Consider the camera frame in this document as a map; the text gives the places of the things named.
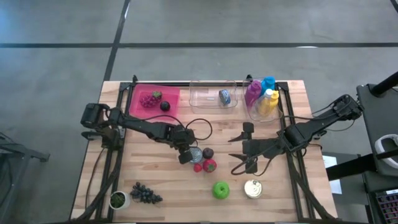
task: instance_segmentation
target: wooden tabletop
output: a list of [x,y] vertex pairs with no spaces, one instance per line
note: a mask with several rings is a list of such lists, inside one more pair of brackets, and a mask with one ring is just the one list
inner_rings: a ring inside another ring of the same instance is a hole
[[[288,81],[288,84],[294,114],[311,116],[304,82],[295,80]],[[118,90],[119,82],[104,82],[99,102],[106,103],[110,107],[115,106]],[[132,201],[128,208],[115,211],[114,222],[297,221],[286,155],[277,156],[271,162],[267,172],[260,177],[249,174],[234,176],[230,173],[239,161],[228,154],[241,154],[242,143],[228,142],[228,140],[241,133],[242,122],[249,121],[242,102],[242,92],[242,89],[238,87],[238,105],[231,114],[194,114],[188,104],[189,89],[181,88],[177,118],[184,124],[195,118],[205,118],[213,125],[213,135],[205,141],[199,141],[200,148],[210,147],[215,151],[214,160],[218,163],[218,167],[210,174],[194,173],[192,164],[181,165],[178,162],[176,150],[169,148],[166,144],[155,143],[141,133],[127,130],[118,190],[130,192],[132,186],[139,181],[151,188],[155,194],[161,195],[164,201],[157,205]],[[198,138],[207,136],[209,132],[209,127],[205,123],[193,123],[190,128],[194,130]],[[278,120],[271,123],[254,123],[253,138],[274,138],[279,129]],[[84,211],[88,181],[100,151],[100,141],[89,143],[72,218],[78,217]],[[100,189],[105,154],[102,155],[91,185],[90,201]],[[326,210],[336,217],[335,204],[320,148],[307,147],[304,161],[311,191]],[[263,170],[266,162],[267,159],[259,158],[258,169]],[[262,183],[263,191],[259,199],[247,198],[244,193],[243,185],[250,179],[257,179]],[[212,196],[211,188],[217,181],[225,181],[229,184],[231,191],[225,200],[218,200]],[[104,217],[108,211],[109,191],[103,210]],[[301,191],[300,198],[303,211],[307,213]]]

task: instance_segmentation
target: small plant pot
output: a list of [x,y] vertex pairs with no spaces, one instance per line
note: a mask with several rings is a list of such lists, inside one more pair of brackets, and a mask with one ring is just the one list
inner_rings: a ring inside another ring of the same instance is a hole
[[130,202],[131,200],[128,194],[122,191],[116,191],[111,194],[111,199],[109,200],[109,206],[113,210],[120,210],[130,206]]

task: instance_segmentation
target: grape cluster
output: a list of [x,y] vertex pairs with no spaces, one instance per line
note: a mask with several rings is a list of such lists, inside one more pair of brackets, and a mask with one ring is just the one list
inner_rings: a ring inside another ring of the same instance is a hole
[[150,188],[146,188],[145,185],[141,185],[137,182],[132,186],[132,192],[130,193],[133,199],[139,199],[140,202],[144,203],[157,203],[163,201],[160,195],[154,194],[154,191]]

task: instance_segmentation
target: gray floor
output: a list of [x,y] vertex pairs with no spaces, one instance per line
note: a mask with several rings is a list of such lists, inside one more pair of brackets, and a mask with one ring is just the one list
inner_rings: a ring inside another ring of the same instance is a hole
[[[0,2],[0,43],[112,43],[123,0]],[[389,0],[132,0],[121,42],[398,42]],[[26,223],[68,218],[111,49],[0,49],[0,131],[38,151],[14,208]],[[305,80],[313,110],[396,72],[398,48],[119,49],[111,80]],[[348,123],[337,124],[342,128]],[[370,152],[363,120],[322,139],[330,152]],[[338,205],[339,216],[365,221]]]

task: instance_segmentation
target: blue bottle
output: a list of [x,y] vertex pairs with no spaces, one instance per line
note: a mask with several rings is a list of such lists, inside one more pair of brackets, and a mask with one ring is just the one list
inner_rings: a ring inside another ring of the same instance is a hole
[[275,90],[275,78],[274,77],[265,77],[261,82],[261,94],[262,96],[267,89]]

